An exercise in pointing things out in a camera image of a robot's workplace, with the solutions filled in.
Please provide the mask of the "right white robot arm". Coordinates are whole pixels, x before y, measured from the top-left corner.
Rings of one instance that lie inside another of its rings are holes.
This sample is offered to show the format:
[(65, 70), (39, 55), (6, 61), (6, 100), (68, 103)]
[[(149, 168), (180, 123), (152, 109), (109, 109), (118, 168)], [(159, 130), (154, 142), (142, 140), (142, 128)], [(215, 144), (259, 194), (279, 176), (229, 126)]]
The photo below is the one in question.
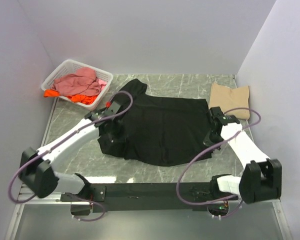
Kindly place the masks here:
[(270, 159), (244, 131), (234, 115), (225, 115), (219, 106), (207, 112), (210, 129), (203, 140), (206, 147), (227, 140), (243, 167), (241, 177), (230, 174), (213, 176), (210, 192), (215, 199), (237, 195), (247, 204), (279, 199), (282, 195), (282, 165)]

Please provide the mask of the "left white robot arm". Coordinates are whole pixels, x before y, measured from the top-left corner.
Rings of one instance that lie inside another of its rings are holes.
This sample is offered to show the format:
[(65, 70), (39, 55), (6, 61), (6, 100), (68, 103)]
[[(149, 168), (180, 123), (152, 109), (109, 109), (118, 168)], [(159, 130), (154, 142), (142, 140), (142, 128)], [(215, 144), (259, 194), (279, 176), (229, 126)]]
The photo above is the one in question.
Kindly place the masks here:
[(109, 107), (89, 112), (75, 127), (53, 142), (33, 149), (29, 147), (21, 155), (18, 178), (40, 199), (53, 192), (78, 195), (87, 193), (89, 181), (79, 173), (57, 172), (58, 166), (71, 152), (100, 137), (100, 129), (116, 124), (116, 120), (132, 106), (124, 107), (113, 101)]

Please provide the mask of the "black t-shirt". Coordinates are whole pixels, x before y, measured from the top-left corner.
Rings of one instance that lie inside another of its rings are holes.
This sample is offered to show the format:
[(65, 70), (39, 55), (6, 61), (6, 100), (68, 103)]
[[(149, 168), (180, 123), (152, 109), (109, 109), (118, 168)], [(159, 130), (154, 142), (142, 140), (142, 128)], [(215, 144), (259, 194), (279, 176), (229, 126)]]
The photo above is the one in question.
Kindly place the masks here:
[(207, 147), (203, 140), (209, 130), (205, 99), (157, 97), (146, 94), (148, 86), (137, 78), (122, 87), (132, 95), (113, 98), (130, 109), (123, 121), (126, 141), (98, 138), (101, 152), (125, 160), (171, 167), (189, 163)]

